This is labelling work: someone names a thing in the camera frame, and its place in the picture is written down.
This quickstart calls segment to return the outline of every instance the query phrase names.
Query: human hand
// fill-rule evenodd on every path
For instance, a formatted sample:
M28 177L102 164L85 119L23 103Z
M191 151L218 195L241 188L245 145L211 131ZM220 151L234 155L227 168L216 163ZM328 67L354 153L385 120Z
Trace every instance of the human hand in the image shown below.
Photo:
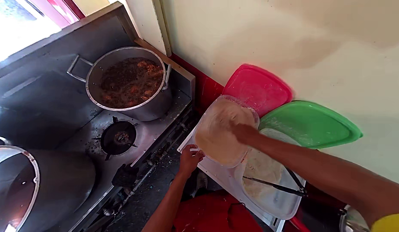
M185 146L182 150L181 161L179 164L179 173L189 178L191 173L197 168L199 162L203 160L205 154L200 151L190 151L190 149L196 149L197 146L190 144Z
M235 135L238 142L248 145L253 135L259 134L258 130L246 124L235 124L233 121L229 122L229 131Z

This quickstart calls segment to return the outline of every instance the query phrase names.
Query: plastic container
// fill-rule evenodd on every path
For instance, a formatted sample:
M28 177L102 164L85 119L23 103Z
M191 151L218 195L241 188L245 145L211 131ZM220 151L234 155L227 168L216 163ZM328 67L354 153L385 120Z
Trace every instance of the plastic container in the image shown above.
M287 103L261 118L259 129L272 128L303 147L320 149L346 144L363 136L350 120L313 102Z
M242 107L249 108L249 109L251 110L253 116L254 116L254 123L255 123L255 124L254 124L254 127L255 127L255 128L258 128L258 125L259 125L259 123L260 123L260 118L259 118L258 114L255 112L254 109L252 109L251 107L249 107L247 104L243 103L242 101L238 100L237 98L234 98L233 96L221 95L221 96L219 96L219 97L211 104L210 107L208 107L208 109L205 111L205 113L202 115L201 119L199 120L197 126L195 127L194 135L192 136L192 137L194 138L194 141L195 141L195 136L196 136L196 134L197 134L197 129L198 129L198 128L201 128L202 126L209 126L209 125L202 125L202 124L203 124L203 122L205 121L205 119L206 119L207 117L209 117L209 116L208 116L208 115L209 115L209 112L213 109L213 107L215 106L215 104L216 104L218 101L221 101L222 99L228 99L228 100L230 100L230 101L233 101L233 102L239 104L239 105L242 106ZM226 168L233 168L233 167L237 166L237 165L243 160L243 158L244 158L244 156L246 155L246 153L247 153L248 150L249 150L249 149L245 150L244 153L243 153L242 155L238 156L237 159L234 159L234 160L233 160L232 162L230 162L229 164L220 164L217 160L213 159L211 156L207 156L207 157L208 157L210 160L212 160L212 161L214 161L214 162L216 162L216 163L219 163L220 165L222 165L222 166L224 166L224 167L226 167Z
M295 140L283 134L279 131L274 129L263 129L260 133L265 134L267 137L277 139L283 142L288 142L294 145L299 145ZM232 185L238 186L241 188L244 194L261 210L264 212L271 214L274 217L279 219L288 220L294 217L295 213L297 212L298 206L300 205L301 197L290 194L278 189L273 189L268 194L262 196L259 199L251 197L247 191L245 190L242 182L242 177L245 171L246 163L248 161L248 157L251 155L252 152L260 152L255 149L251 149L245 159L235 168L233 168L233 175L232 178ZM296 174L297 178L300 180L301 184L305 186L305 180ZM281 178L278 183L279 185L292 188L295 190L299 190L299 187L288 173L288 171L283 168L281 172Z
M260 67L243 64L228 80L223 90L264 116L293 99L291 88L279 77Z

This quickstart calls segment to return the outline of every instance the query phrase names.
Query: gas burner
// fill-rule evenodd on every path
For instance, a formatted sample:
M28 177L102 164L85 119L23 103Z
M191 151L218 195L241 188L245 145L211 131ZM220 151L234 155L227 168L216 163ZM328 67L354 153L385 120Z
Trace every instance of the gas burner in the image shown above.
M111 155L119 155L128 151L136 139L135 126L128 121L118 121L118 118L112 117L114 123L110 124L102 133L100 140L102 150L107 154L105 161L109 160Z

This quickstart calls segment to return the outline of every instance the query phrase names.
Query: red shirt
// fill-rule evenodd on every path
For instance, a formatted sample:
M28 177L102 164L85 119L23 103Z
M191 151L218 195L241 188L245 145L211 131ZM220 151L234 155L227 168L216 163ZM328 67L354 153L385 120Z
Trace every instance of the red shirt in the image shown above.
M180 204L175 232L262 232L252 215L225 190L194 197Z

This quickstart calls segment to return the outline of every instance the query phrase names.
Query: cooking pot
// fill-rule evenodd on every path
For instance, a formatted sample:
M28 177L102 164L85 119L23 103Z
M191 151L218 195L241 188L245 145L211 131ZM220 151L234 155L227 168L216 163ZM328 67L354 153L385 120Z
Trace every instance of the cooking pot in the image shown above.
M100 89L100 83L104 70L107 70L109 67L113 66L114 64L120 61L134 57L143 57L152 60L153 62L155 62L156 65L159 65L163 68L164 76L162 78L162 82L159 89L147 101L134 107L110 108L104 106L103 104L101 104L102 96ZM86 79L72 73L72 70L79 59L84 61L88 65L92 66L90 68L90 71L88 72L88 75L86 76ZM67 73L72 77L75 77L76 79L86 83L86 92L88 93L89 98L100 108L104 108L111 111L118 111L119 113L123 113L131 118L138 119L140 121L155 120L164 115L168 111L172 102L171 89L169 88L168 85L170 72L171 72L170 65L168 66L168 71L165 72L165 65L164 62L161 60L161 58L153 51L142 47L118 48L103 55L95 63L91 63L86 59L77 55L67 71Z
M42 232L88 198L95 167L85 154L0 145L0 232Z

